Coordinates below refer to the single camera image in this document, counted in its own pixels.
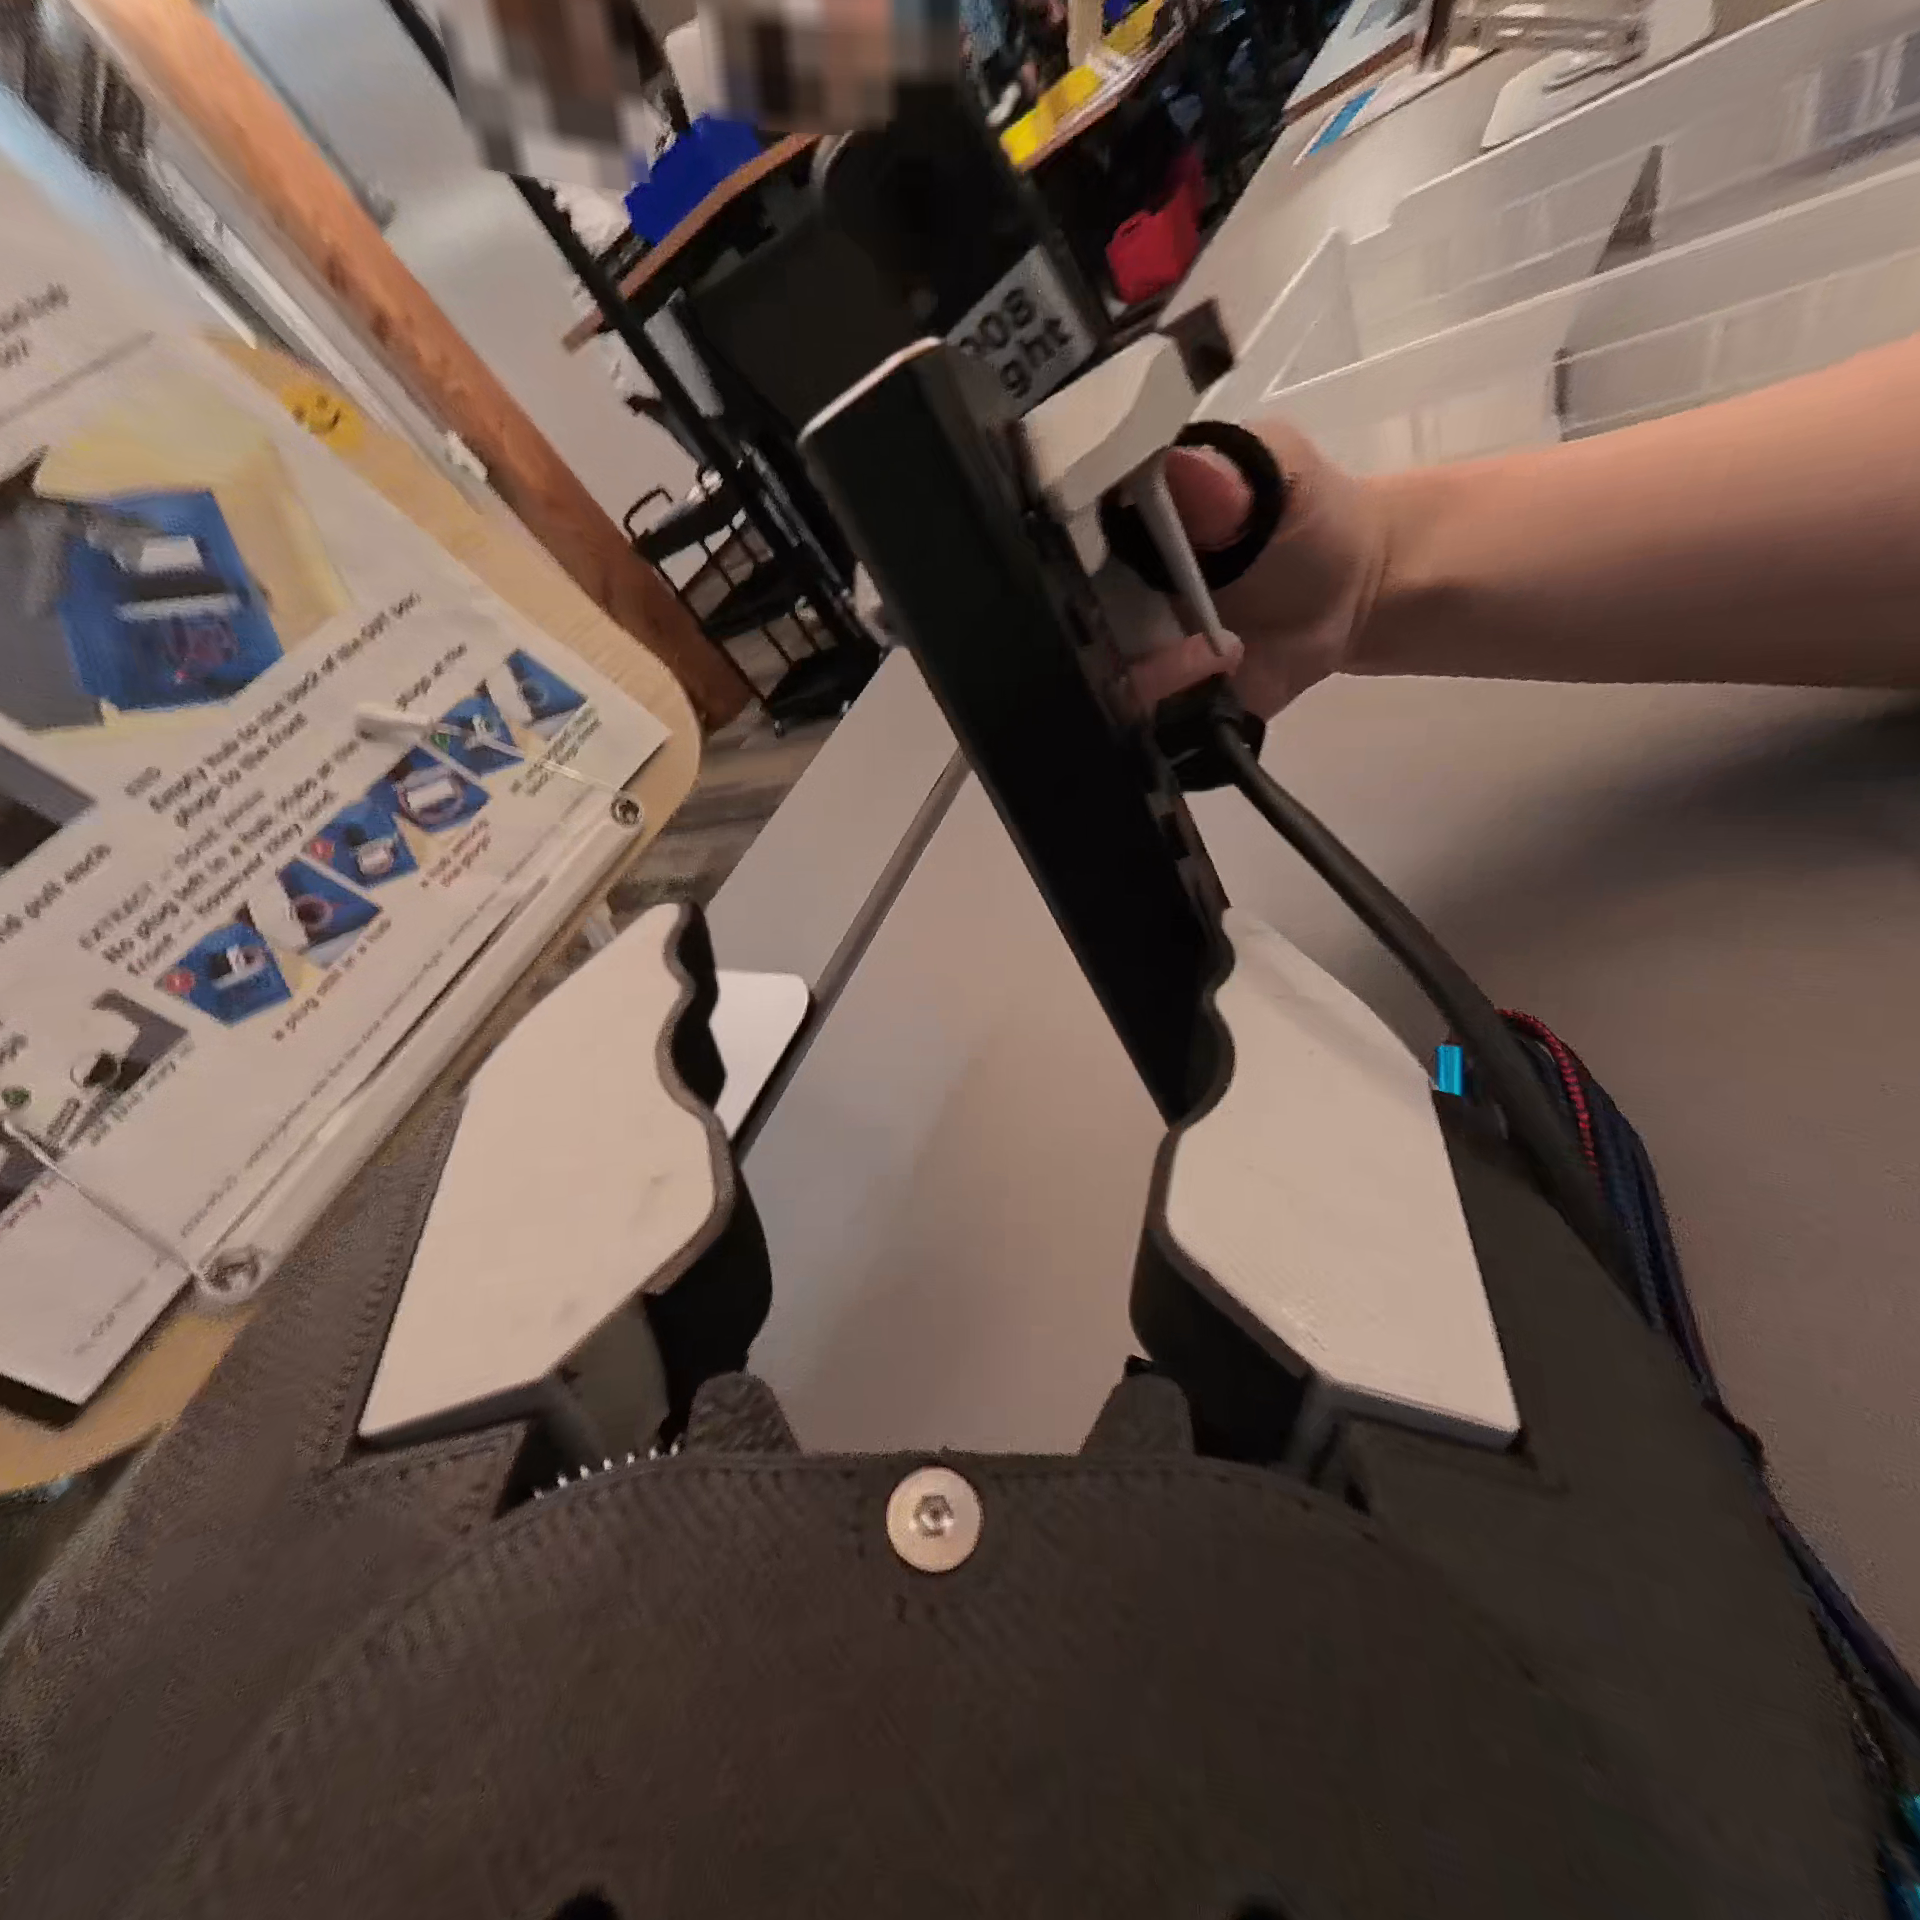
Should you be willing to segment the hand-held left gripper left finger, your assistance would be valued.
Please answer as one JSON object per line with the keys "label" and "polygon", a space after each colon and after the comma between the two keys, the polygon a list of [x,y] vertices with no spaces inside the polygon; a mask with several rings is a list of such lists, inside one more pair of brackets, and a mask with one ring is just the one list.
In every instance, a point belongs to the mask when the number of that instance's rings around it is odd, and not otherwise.
{"label": "hand-held left gripper left finger", "polygon": [[546,1412],[615,1316],[717,1240],[734,1203],[694,903],[650,908],[474,1077],[404,1265],[358,1439]]}

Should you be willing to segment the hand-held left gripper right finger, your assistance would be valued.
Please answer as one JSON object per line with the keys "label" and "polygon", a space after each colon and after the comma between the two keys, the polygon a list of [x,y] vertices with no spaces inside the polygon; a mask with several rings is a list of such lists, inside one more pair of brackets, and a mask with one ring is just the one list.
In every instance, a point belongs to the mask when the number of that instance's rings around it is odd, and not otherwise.
{"label": "hand-held left gripper right finger", "polygon": [[1279,1374],[1240,1405],[1256,1446],[1363,1416],[1504,1451],[1521,1412],[1425,1068],[1254,912],[1221,929],[1226,1075],[1163,1145],[1145,1254]]}

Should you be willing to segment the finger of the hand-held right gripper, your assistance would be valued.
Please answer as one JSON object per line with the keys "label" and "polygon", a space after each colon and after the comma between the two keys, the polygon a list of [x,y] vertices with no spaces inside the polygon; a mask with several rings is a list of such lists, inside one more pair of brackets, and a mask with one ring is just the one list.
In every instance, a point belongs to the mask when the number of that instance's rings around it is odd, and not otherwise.
{"label": "finger of the hand-held right gripper", "polygon": [[1017,423],[1024,471],[1070,529],[1196,418],[1200,392],[1177,339],[1154,330],[1035,404]]}

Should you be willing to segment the black usb hub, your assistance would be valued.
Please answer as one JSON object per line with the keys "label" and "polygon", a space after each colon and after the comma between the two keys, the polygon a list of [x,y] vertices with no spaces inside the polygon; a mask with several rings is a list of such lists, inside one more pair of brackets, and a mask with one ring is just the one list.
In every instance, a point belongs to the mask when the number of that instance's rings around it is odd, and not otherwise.
{"label": "black usb hub", "polygon": [[1226,896],[980,371],[917,339],[799,446],[1149,1098],[1184,1121],[1219,1063]]}

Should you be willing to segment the clear plastic bin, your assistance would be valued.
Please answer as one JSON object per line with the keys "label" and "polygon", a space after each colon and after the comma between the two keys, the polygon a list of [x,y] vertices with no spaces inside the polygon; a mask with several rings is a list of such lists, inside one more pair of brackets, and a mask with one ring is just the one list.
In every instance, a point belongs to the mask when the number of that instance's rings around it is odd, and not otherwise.
{"label": "clear plastic bin", "polygon": [[[1284,135],[1163,327],[1200,413],[1360,474],[1588,441],[1915,334],[1915,5],[1662,5],[1646,60],[1381,74]],[[1662,146],[1655,246],[1597,253]]]}

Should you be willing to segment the person's right forearm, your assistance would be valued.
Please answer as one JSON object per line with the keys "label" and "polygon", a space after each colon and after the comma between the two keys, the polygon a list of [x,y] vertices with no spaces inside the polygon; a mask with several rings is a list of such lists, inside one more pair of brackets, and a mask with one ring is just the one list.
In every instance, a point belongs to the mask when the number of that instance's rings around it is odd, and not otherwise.
{"label": "person's right forearm", "polygon": [[1915,339],[1365,495],[1347,673],[1915,692]]}

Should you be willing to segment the person's right hand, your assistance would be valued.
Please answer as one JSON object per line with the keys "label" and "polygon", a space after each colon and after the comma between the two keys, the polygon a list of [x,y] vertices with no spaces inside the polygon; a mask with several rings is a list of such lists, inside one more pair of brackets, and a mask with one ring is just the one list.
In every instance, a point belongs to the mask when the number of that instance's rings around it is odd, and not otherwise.
{"label": "person's right hand", "polygon": [[1314,685],[1347,669],[1386,557],[1379,504],[1284,420],[1251,436],[1284,483],[1282,515],[1263,541],[1249,462],[1235,450],[1177,446],[1163,474],[1200,562],[1249,553],[1235,583],[1212,587],[1233,638],[1214,652],[1205,634],[1159,641],[1128,683],[1142,708],[1163,708],[1189,687],[1228,676],[1242,708],[1277,717]]}

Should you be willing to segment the red storage bin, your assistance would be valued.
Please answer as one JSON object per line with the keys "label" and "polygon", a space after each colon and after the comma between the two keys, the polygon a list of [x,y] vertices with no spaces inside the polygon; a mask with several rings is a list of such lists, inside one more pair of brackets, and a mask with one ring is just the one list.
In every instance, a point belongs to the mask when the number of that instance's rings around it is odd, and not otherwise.
{"label": "red storage bin", "polygon": [[1203,241],[1205,165],[1184,149],[1170,165],[1163,195],[1131,214],[1105,246],[1105,269],[1121,306],[1168,295],[1193,265]]}

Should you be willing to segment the instruction sheet on stand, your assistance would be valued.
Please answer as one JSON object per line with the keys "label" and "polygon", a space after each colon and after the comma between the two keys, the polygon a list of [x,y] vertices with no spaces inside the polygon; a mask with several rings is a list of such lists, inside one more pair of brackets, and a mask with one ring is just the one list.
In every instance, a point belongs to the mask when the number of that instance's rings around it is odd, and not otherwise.
{"label": "instruction sheet on stand", "polygon": [[[590,601],[492,495],[476,504],[476,497],[462,492],[441,467],[395,434],[367,423],[367,416],[353,406],[348,406],[348,427],[330,436],[295,439],[299,446],[313,441],[344,460],[525,615],[541,641],[553,641],[592,664],[625,696],[659,717],[669,729],[669,741],[636,778],[636,803],[643,810],[636,852],[620,852],[613,845],[618,836],[608,838],[613,829],[601,827],[594,829],[599,840],[590,847],[548,857],[541,868],[546,878],[534,882],[532,905],[515,908],[506,931],[497,933],[434,1001],[399,1042],[397,1054],[376,1068],[360,1091],[351,1093],[339,1117],[320,1128],[318,1142],[281,1177],[281,1186],[269,1191],[267,1212],[260,1214],[265,1226],[260,1235],[253,1235],[260,1242],[258,1263],[269,1277],[276,1268],[286,1270],[297,1242],[346,1191],[348,1179],[367,1168],[378,1149],[395,1145],[434,1098],[453,1091],[464,1070],[481,1070],[527,1017],[534,1008],[532,982],[541,968],[555,961],[587,922],[587,905],[606,889],[613,871],[636,861],[636,854],[664,831],[673,810],[692,792],[706,736],[690,696],[659,659]],[[717,970],[715,991],[710,1033],[727,1070],[715,1112],[736,1156],[745,1152],[741,1128],[748,1114],[759,1093],[768,1089],[773,1068],[796,1045],[803,1017],[813,1008],[806,984],[792,973]],[[743,1228],[750,1221],[750,1196],[745,1175],[736,1172],[736,1165],[731,1172],[734,1203],[724,1224]],[[710,1268],[717,1251],[720,1235],[708,1254],[685,1270],[685,1277],[641,1293],[615,1316],[613,1328],[587,1347],[585,1360],[566,1370],[555,1405],[546,1412],[520,1414],[546,1419],[555,1428],[564,1460],[597,1467],[604,1456],[620,1460],[648,1446],[636,1435],[652,1425],[657,1412],[664,1412],[664,1377],[659,1374],[664,1335],[650,1330],[638,1309],[685,1307],[692,1300],[692,1279],[706,1272],[696,1263],[706,1261]],[[109,1384],[67,1428],[49,1428],[5,1409],[5,1500],[60,1493],[65,1481],[139,1451],[158,1428],[174,1423],[181,1409],[202,1393],[251,1312],[253,1307],[169,1309],[160,1330],[132,1356],[130,1372]],[[594,1363],[613,1365],[611,1379],[622,1405],[636,1393],[638,1412],[592,1414],[587,1409],[590,1351],[597,1354]]]}

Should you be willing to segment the wooden standing desk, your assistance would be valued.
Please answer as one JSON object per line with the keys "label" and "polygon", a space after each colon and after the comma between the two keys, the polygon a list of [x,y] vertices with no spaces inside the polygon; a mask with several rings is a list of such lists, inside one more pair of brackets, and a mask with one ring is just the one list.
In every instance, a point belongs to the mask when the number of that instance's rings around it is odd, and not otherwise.
{"label": "wooden standing desk", "polygon": [[599,251],[592,267],[606,276],[636,323],[673,295],[690,293],[729,258],[755,253],[799,207],[822,135],[787,135],[717,181],[657,239],[631,228]]}

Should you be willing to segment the blue storage bin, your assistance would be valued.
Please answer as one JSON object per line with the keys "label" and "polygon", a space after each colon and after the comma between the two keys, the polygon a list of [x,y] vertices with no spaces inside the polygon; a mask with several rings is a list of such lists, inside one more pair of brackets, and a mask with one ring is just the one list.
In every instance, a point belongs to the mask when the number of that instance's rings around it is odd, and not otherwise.
{"label": "blue storage bin", "polygon": [[625,195],[631,232],[657,246],[764,149],[750,121],[701,114],[636,172]]}

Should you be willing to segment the black utility cart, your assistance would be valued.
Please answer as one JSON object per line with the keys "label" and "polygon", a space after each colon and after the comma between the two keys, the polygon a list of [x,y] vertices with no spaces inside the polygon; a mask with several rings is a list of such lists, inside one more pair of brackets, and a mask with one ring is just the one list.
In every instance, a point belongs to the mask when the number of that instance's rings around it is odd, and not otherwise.
{"label": "black utility cart", "polygon": [[780,499],[750,513],[738,483],[701,467],[692,488],[652,485],[620,518],[636,555],[736,664],[778,736],[845,715],[882,664],[836,564]]}

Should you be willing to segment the printed instruction sheet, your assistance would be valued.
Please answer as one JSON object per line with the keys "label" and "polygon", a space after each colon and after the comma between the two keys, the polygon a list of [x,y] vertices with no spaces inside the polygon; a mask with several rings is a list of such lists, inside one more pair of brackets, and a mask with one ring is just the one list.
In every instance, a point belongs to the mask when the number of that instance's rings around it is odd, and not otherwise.
{"label": "printed instruction sheet", "polygon": [[692,713],[504,515],[216,323],[5,95],[2,1372],[67,1423],[276,1261],[652,829]]}

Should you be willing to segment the dark bin divider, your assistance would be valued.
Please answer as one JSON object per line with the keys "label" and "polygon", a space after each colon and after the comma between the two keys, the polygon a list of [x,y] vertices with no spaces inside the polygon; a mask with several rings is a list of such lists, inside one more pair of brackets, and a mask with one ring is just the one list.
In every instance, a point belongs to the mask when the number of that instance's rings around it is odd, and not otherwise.
{"label": "dark bin divider", "polygon": [[1639,176],[1597,253],[1595,274],[1609,274],[1653,251],[1660,218],[1662,156],[1662,146],[1646,151]]}

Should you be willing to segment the wooden post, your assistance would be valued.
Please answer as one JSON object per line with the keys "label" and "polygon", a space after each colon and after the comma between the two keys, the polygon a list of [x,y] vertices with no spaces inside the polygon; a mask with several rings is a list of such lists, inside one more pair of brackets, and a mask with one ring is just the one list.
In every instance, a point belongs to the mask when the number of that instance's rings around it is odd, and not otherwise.
{"label": "wooden post", "polygon": [[267,218],[318,276],[409,399],[483,462],[492,492],[541,550],[692,701],[701,731],[741,717],[755,690],[643,564],[539,425],[409,272],[313,139],[197,5],[79,5],[132,84]]}

